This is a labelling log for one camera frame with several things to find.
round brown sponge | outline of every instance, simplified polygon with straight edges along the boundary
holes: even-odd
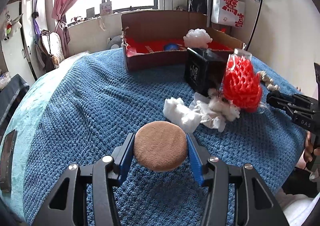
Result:
[[[187,157],[186,134],[167,121],[148,123],[136,133],[133,152],[140,165],[156,172],[171,171]]]

gray plush toy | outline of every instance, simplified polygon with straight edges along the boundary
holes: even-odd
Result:
[[[108,38],[108,44],[106,50],[120,48],[122,43],[122,36],[117,35],[114,38]]]

blue gripper pad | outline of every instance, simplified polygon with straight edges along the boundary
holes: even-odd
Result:
[[[201,187],[205,186],[204,174],[208,172],[207,159],[210,157],[210,154],[205,147],[198,145],[193,134],[187,134],[186,138],[188,142],[188,157],[193,177]]]
[[[129,133],[122,146],[116,147],[112,156],[114,158],[113,171],[118,175],[118,184],[121,185],[128,176],[132,158],[133,158],[133,144],[135,134]]]

poster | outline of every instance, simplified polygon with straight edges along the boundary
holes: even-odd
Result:
[[[112,3],[110,2],[105,2],[100,4],[100,16],[106,16],[106,15],[111,15],[112,14]]]

human hand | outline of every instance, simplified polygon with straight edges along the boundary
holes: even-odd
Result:
[[[305,149],[303,159],[306,163],[312,161],[312,152],[315,154],[315,156],[320,156],[320,148],[316,148],[315,150],[313,150],[313,144],[311,143],[311,133],[309,131],[307,132],[304,146]]]

